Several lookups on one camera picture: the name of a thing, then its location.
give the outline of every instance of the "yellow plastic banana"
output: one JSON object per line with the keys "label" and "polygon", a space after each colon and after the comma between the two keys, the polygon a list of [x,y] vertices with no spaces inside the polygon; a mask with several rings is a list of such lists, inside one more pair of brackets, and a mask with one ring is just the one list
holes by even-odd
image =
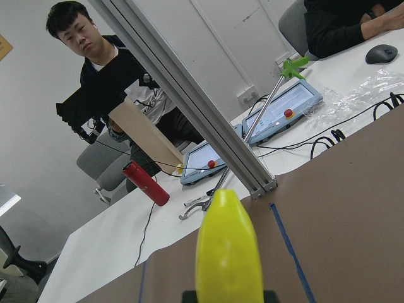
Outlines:
{"label": "yellow plastic banana", "polygon": [[263,303],[263,275],[251,219],[236,193],[218,190],[196,247],[198,303]]}

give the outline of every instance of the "red thermos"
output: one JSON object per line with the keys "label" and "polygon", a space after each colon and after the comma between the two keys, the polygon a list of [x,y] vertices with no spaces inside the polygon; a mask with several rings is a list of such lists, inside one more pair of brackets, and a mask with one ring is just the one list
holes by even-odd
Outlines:
{"label": "red thermos", "polygon": [[158,206],[163,206],[170,195],[157,184],[135,161],[130,161],[122,170],[134,185],[138,186]]}

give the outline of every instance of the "black mouse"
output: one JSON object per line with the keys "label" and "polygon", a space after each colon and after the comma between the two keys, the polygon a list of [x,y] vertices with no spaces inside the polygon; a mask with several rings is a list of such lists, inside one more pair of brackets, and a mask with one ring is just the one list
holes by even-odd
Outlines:
{"label": "black mouse", "polygon": [[366,54],[366,63],[389,63],[397,56],[397,49],[394,46],[387,44],[380,44],[373,47]]}

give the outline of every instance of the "green handle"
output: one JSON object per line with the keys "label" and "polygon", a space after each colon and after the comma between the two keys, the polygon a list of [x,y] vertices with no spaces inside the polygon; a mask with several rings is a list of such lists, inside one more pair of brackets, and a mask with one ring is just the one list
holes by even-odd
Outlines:
{"label": "green handle", "polygon": [[301,68],[303,65],[306,65],[308,62],[308,57],[303,57],[302,59],[295,61],[287,59],[283,62],[283,72],[281,75],[283,75],[285,78],[296,77],[298,79],[304,79],[304,77],[297,72],[297,69]]}

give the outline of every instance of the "plastic wrap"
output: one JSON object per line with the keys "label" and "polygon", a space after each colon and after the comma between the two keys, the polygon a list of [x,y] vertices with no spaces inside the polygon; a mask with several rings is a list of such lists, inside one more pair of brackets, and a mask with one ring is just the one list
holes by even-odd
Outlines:
{"label": "plastic wrap", "polygon": [[378,70],[346,96],[325,88],[323,101],[305,114],[308,118],[307,126],[314,131],[324,130],[388,98],[390,92],[403,91],[404,74],[386,69]]}

